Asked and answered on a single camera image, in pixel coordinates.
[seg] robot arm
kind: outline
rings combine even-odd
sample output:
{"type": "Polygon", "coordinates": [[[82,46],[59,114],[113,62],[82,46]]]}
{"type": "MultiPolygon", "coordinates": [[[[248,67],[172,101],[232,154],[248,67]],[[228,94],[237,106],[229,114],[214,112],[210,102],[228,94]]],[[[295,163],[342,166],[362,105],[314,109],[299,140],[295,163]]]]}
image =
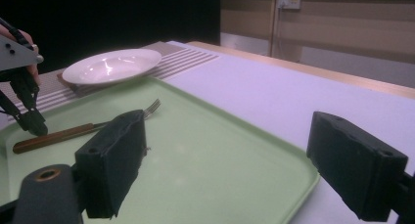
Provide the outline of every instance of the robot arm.
{"type": "Polygon", "coordinates": [[[46,135],[48,128],[44,124],[45,119],[36,108],[39,87],[26,69],[26,66],[43,62],[43,57],[34,52],[33,46],[27,42],[17,29],[1,18],[0,24],[5,26],[17,40],[16,42],[0,35],[0,81],[10,81],[13,91],[27,109],[27,112],[21,113],[0,90],[2,113],[11,115],[22,130],[27,130],[36,136],[46,135]]]}

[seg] wooden handle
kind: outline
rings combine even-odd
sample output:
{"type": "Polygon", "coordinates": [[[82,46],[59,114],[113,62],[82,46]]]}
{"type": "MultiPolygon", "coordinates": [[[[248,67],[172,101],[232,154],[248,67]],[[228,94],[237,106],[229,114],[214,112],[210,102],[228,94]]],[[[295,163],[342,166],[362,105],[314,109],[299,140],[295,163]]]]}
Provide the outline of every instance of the wooden handle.
{"type": "Polygon", "coordinates": [[[88,134],[94,131],[94,124],[88,123],[74,128],[66,129],[63,131],[51,133],[45,136],[40,136],[37,138],[32,138],[18,142],[13,147],[13,152],[15,154],[25,153],[31,150],[43,148],[52,144],[64,142],[65,140],[78,137],[84,134],[88,134]]]}

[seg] wall socket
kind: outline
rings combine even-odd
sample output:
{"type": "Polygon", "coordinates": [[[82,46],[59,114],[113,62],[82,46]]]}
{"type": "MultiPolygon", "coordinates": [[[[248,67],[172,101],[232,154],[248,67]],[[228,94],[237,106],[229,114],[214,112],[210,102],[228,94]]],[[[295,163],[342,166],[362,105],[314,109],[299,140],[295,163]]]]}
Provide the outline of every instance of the wall socket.
{"type": "Polygon", "coordinates": [[[300,9],[301,0],[277,0],[277,7],[282,9],[300,9]]]}

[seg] black backdrop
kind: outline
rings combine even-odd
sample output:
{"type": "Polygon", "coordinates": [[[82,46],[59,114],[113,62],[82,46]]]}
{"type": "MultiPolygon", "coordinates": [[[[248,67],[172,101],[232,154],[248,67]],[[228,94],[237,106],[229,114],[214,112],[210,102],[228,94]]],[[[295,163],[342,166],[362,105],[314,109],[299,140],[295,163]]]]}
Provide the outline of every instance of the black backdrop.
{"type": "Polygon", "coordinates": [[[41,73],[157,41],[219,44],[220,0],[0,0],[0,17],[30,33],[41,73]]]}

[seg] human hand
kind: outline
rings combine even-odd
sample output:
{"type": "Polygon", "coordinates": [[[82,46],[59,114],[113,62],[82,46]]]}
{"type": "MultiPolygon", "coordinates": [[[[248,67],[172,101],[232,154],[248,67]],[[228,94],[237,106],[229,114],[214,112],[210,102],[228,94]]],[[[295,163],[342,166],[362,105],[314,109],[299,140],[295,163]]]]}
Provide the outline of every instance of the human hand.
{"type": "MultiPolygon", "coordinates": [[[[33,39],[31,38],[31,36],[27,32],[24,32],[22,30],[21,30],[21,33],[24,36],[24,38],[30,43],[30,45],[33,45],[33,39]]],[[[0,34],[12,40],[16,40],[15,37],[13,37],[13,35],[10,34],[9,30],[2,25],[0,25],[0,34]]],[[[34,51],[36,53],[39,52],[39,50],[37,49],[37,46],[34,47],[34,51]]],[[[27,66],[26,68],[27,68],[27,71],[33,76],[33,79],[36,81],[36,83],[40,85],[39,71],[37,69],[37,65],[30,65],[30,66],[27,66]]]]}

